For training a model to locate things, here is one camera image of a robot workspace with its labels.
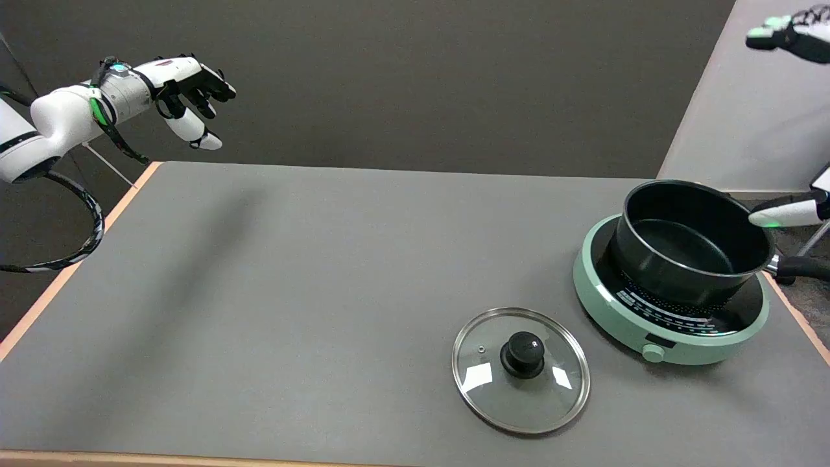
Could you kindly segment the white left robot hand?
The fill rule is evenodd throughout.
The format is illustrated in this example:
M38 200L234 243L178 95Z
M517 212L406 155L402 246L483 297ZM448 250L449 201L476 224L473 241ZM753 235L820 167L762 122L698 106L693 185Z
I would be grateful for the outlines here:
M237 97L222 71L214 71L192 55L160 57L134 71L149 83L157 112L174 135L195 150L222 148L220 138L204 122L217 116L212 100L228 102Z

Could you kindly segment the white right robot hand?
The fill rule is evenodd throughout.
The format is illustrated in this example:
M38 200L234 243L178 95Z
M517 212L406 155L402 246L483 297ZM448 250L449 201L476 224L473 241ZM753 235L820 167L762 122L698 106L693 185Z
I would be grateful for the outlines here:
M804 61L829 62L828 5L818 4L792 15L769 17L746 33L753 50L782 50ZM828 221L829 169L825 165L809 182L807 194L770 199L751 210L749 221L762 228L819 225Z

